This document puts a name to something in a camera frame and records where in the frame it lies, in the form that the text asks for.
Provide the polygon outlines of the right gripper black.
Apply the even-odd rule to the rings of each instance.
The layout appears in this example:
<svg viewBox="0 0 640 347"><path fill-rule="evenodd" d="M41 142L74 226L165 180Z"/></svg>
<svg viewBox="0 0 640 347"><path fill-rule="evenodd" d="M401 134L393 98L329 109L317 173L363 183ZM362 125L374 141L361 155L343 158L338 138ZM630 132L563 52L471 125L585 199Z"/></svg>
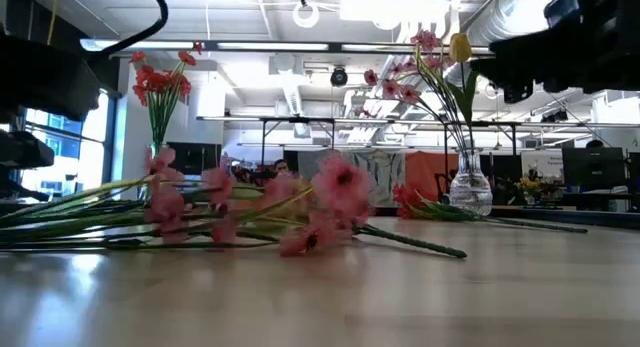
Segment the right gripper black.
<svg viewBox="0 0 640 347"><path fill-rule="evenodd" d="M548 92L580 88L640 91L640 18L606 22L562 22L529 36L489 44L491 57L472 61L472 70L503 91L505 103L519 103L534 91L534 79ZM526 61L535 55L532 64Z"/></svg>

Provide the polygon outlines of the yellow artificial tulip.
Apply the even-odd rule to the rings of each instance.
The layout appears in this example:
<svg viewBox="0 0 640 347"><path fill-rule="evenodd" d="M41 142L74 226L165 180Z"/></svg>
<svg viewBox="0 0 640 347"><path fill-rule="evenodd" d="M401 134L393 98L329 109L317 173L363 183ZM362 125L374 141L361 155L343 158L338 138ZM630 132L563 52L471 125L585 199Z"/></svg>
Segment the yellow artificial tulip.
<svg viewBox="0 0 640 347"><path fill-rule="evenodd" d="M450 40L449 59L459 65L462 80L460 87L444 80L445 110L450 114L449 120L454 122L458 146L467 159L474 156L472 106L478 78L478 73L470 67L464 70L471 56L472 48L467 36L463 33L454 34Z"/></svg>

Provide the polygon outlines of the pink artificial flower spray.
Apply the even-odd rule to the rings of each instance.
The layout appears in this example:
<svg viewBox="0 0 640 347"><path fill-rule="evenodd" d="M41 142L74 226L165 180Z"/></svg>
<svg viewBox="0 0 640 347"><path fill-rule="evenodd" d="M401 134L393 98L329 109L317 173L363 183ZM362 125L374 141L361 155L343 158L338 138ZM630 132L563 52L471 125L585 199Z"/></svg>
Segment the pink artificial flower spray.
<svg viewBox="0 0 640 347"><path fill-rule="evenodd" d="M425 60L426 62L437 62L442 65L443 72L445 70L445 46L434 32L420 30L411 38L414 44L415 62Z"/></svg>
<svg viewBox="0 0 640 347"><path fill-rule="evenodd" d="M283 257L300 256L342 245L358 234L387 239L458 259L467 257L467 253L459 249L394 234L368 223L358 226L355 222L343 222L323 215L312 215L305 227L285 233L279 240L279 251Z"/></svg>
<svg viewBox="0 0 640 347"><path fill-rule="evenodd" d="M84 208L68 213L26 215L0 220L0 248L145 224L181 224L184 198L175 191L154 193L148 202Z"/></svg>
<svg viewBox="0 0 640 347"><path fill-rule="evenodd" d="M168 244L182 243L190 238L183 217L193 209L193 196L186 197L178 191L174 182L181 181L155 178L150 183L151 197L144 211L144 221L154 224L163 242ZM213 205L223 204L232 192L232 180L221 168L204 171L202 181L202 188L197 192L204 192Z"/></svg>
<svg viewBox="0 0 640 347"><path fill-rule="evenodd" d="M302 225L317 214L348 228L361 227L370 211L369 185L365 169L332 154L319 162L317 173L309 181L286 174L269 180L262 197L242 212L239 220Z"/></svg>
<svg viewBox="0 0 640 347"><path fill-rule="evenodd" d="M380 87L384 99L397 100L426 112L437 122L447 124L458 149L473 154L476 147L473 134L473 102L479 74L471 70L460 86L444 77L442 65L437 62L416 62L412 70L401 68L398 77L381 79L371 69L364 73L365 82ZM428 102L422 92L407 79L419 78L435 96Z"/></svg>
<svg viewBox="0 0 640 347"><path fill-rule="evenodd" d="M145 150L144 168L146 174L139 179L121 180L103 184L99 187L88 189L61 199L47 203L40 203L31 207L26 207L15 212L0 217L0 227L8 227L11 222L17 221L27 216L37 215L44 211L58 211L61 208L72 207L80 202L84 202L95 196L107 196L111 192L123 192L125 189L138 187L151 183L155 178L160 181L181 181L183 179L180 172L170 167L175 160L175 151L170 147L162 147L156 155L150 148Z"/></svg>

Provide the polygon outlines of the red flower with broad leaf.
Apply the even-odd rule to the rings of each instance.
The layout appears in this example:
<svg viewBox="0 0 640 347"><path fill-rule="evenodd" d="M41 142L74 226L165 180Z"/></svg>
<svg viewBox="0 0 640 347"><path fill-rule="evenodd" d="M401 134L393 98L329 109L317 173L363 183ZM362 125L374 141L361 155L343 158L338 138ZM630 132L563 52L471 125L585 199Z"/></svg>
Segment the red flower with broad leaf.
<svg viewBox="0 0 640 347"><path fill-rule="evenodd" d="M442 204L437 196L427 193L422 194L421 189L411 186L396 184L393 187L394 201L399 204L398 215L405 219L427 219L449 222L487 222L535 229L560 231L576 234L587 234L585 228L574 228L544 224L538 222L515 221L500 217L482 216L470 210Z"/></svg>

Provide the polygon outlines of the white sign board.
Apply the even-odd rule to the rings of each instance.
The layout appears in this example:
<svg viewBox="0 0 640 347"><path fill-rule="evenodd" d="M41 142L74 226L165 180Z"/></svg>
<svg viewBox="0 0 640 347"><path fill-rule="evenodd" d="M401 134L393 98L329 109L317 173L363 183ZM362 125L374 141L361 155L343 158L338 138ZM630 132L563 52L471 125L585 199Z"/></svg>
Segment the white sign board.
<svg viewBox="0 0 640 347"><path fill-rule="evenodd" d="M543 178L563 179L563 159L560 150L522 151L520 160L524 174L534 170Z"/></svg>

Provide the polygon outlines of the yellow background flower bouquet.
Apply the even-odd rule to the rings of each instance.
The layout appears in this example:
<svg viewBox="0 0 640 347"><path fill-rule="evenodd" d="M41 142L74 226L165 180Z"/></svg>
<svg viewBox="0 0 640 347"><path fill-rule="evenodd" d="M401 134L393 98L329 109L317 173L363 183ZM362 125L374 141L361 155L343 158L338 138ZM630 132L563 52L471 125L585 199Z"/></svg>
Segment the yellow background flower bouquet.
<svg viewBox="0 0 640 347"><path fill-rule="evenodd" d="M526 198L540 200L547 189L547 183L540 178L530 179L523 176L517 183L517 187Z"/></svg>

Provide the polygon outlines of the orange cloth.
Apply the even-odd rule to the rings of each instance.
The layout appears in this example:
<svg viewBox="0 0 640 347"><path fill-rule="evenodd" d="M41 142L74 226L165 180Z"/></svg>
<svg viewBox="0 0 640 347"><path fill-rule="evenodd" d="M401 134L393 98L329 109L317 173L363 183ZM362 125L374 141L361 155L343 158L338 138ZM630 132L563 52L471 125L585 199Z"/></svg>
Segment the orange cloth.
<svg viewBox="0 0 640 347"><path fill-rule="evenodd" d="M458 170L456 153L432 153L417 151L405 155L405 186L419 189L424 197L447 192L445 173L452 176Z"/></svg>

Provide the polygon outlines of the dark background desk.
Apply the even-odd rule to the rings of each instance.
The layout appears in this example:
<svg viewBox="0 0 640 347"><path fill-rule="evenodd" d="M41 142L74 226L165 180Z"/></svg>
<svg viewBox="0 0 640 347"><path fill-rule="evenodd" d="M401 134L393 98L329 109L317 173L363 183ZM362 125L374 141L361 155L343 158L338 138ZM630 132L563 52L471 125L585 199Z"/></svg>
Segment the dark background desk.
<svg viewBox="0 0 640 347"><path fill-rule="evenodd" d="M564 193L562 204L574 206L577 210L604 212L627 212L640 210L640 193Z"/></svg>

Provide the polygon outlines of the leaf print cloth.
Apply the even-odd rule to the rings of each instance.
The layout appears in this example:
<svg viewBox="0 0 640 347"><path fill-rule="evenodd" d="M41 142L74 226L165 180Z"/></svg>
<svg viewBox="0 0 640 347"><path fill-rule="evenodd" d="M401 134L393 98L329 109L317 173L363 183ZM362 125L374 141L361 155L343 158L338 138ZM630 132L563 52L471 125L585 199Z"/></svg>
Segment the leaf print cloth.
<svg viewBox="0 0 640 347"><path fill-rule="evenodd" d="M369 176L369 203L373 207L396 207L393 188L405 183L405 155L386 150L356 150L349 158Z"/></svg>

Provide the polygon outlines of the grey cloth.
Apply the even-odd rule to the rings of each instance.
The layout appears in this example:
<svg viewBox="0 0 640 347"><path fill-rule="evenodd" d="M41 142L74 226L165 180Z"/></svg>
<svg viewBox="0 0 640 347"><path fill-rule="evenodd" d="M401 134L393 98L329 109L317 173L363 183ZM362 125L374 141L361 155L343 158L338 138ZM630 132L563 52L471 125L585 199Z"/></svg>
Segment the grey cloth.
<svg viewBox="0 0 640 347"><path fill-rule="evenodd" d="M311 180L325 162L331 158L341 157L342 153L337 150L299 151L297 156L299 175L306 180Z"/></svg>

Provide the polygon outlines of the long ceiling light bar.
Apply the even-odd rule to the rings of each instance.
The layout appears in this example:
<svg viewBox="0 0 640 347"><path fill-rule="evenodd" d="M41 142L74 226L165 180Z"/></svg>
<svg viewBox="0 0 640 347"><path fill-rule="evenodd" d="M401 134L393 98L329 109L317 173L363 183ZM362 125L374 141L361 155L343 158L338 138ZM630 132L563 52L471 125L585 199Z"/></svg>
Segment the long ceiling light bar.
<svg viewBox="0 0 640 347"><path fill-rule="evenodd" d="M342 42L267 42L267 41L202 41L202 49L211 52L247 53L334 53L334 54L393 54L409 55L414 51L412 44L396 43L342 43Z"/></svg>

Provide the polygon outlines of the white ceiling light strip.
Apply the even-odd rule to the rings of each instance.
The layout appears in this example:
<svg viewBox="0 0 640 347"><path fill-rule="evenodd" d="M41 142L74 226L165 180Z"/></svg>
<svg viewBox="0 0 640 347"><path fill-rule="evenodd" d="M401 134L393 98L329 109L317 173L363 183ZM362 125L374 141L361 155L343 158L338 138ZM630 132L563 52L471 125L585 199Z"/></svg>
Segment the white ceiling light strip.
<svg viewBox="0 0 640 347"><path fill-rule="evenodd" d="M81 39L81 47L89 52L98 52L116 44L115 40L108 39ZM123 48L123 51L138 50L162 50L162 51L178 51L191 50L193 43L190 41L178 40L144 40L136 42L131 46Z"/></svg>

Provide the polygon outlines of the large bright window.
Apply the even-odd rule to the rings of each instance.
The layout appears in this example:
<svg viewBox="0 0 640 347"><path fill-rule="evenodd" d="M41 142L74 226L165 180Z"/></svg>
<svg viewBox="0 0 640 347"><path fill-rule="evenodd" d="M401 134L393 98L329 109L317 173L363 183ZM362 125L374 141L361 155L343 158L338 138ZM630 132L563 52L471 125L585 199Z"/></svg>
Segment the large bright window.
<svg viewBox="0 0 640 347"><path fill-rule="evenodd" d="M23 171L22 186L62 197L101 185L109 112L110 98L104 90L98 95L98 107L82 122L28 109L26 130L53 151L54 162Z"/></svg>

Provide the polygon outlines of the silver air duct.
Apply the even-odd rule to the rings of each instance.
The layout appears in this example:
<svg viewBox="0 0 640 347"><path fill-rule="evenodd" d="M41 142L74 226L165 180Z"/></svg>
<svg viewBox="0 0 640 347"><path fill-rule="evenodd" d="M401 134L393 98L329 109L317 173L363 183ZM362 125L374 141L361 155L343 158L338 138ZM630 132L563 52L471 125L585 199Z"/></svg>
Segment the silver air duct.
<svg viewBox="0 0 640 347"><path fill-rule="evenodd" d="M444 38L465 34L474 59L489 58L493 42L548 27L543 10L552 0L452 0Z"/></svg>

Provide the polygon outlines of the black background rig frame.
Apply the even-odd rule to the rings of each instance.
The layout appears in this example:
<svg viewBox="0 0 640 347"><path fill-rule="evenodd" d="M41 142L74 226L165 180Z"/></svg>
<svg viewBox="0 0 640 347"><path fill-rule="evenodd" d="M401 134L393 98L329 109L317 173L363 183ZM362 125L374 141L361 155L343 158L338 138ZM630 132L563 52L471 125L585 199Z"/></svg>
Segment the black background rig frame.
<svg viewBox="0 0 640 347"><path fill-rule="evenodd" d="M372 119L372 118L328 118L328 117L273 117L273 116L221 116L221 117L207 117L198 116L196 120L199 121L216 121L216 122L286 122L290 124L310 124L310 123L327 123L332 126L335 125L460 125L461 122L445 121L439 122L434 120L403 120L403 119ZM522 122L506 121L472 121L472 127L490 127L490 126L508 126L517 127L523 126Z"/></svg>

